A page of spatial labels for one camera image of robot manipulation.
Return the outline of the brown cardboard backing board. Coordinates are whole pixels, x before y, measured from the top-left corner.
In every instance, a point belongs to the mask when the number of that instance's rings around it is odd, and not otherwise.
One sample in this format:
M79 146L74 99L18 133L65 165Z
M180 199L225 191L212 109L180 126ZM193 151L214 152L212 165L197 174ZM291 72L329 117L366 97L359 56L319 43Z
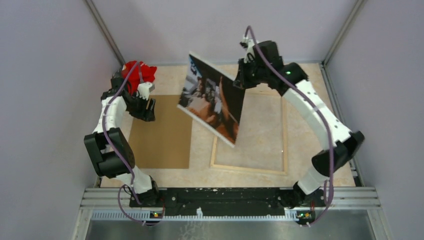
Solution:
M140 169L188 169L193 120L177 108L179 95L155 95L155 121L132 121L129 145Z

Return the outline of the printed photo with white border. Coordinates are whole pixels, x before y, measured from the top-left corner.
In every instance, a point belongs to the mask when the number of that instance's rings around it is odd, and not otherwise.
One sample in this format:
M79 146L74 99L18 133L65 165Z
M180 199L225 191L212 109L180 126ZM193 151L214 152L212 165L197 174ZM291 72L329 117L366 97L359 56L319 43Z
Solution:
M234 77L191 51L177 108L235 147L246 91Z

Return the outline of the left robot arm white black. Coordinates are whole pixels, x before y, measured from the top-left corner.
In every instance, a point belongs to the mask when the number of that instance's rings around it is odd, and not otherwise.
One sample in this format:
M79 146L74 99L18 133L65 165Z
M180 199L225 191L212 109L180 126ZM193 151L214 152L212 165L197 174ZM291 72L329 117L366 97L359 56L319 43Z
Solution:
M136 166L121 125L125 113L144 122L155 121L156 100L150 98L155 86L151 82L130 83L122 70L116 71L110 81L111 89L101 96L98 123L91 134L84 136L84 145L99 177L119 180L131 191L131 206L154 207L160 202L159 188Z

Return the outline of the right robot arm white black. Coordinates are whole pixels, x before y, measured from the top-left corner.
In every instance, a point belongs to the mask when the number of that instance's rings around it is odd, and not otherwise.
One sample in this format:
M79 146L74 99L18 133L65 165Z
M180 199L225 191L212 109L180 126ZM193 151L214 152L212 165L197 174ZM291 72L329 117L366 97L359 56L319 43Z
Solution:
M311 159L312 166L293 189L284 193L281 203L286 208L307 206L321 186L328 191L324 202L334 195L335 172L350 161L365 136L345 126L315 91L306 72L295 62L284 64L277 44L272 40L255 43L244 37L240 45L246 53L238 60L234 86L240 89L266 84L288 101L313 130L322 147Z

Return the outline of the red crumpled cloth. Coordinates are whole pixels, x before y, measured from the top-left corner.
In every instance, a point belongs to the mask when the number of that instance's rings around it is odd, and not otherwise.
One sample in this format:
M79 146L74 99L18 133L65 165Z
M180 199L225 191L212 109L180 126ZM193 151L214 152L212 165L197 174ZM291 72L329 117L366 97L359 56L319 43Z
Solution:
M149 66L143 61L129 61L113 74L110 80L111 87L119 89L123 81L129 76L124 90L134 95L138 90L139 84L154 82L157 69L157 66Z

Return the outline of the aluminium front rail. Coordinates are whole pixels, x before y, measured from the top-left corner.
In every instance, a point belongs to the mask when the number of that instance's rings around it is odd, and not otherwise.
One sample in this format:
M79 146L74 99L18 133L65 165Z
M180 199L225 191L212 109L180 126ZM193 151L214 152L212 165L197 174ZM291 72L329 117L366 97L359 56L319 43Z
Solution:
M131 196L118 188L88 188L85 190L80 208L90 210L94 220L130 220L146 222L160 221L294 221L311 223L322 211L378 210L381 202L372 187L336 187L330 206L295 207L278 216L204 216L200 209L191 216L166 216L158 207L130 207Z

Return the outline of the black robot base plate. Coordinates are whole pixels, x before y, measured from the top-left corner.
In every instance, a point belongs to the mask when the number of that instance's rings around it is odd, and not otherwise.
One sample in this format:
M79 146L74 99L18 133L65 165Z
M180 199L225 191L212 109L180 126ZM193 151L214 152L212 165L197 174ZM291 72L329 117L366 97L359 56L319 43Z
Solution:
M160 188L154 193L131 196L131 208L160 208L165 216L206 217L283 216L289 209L324 207L321 189L305 195L289 187Z

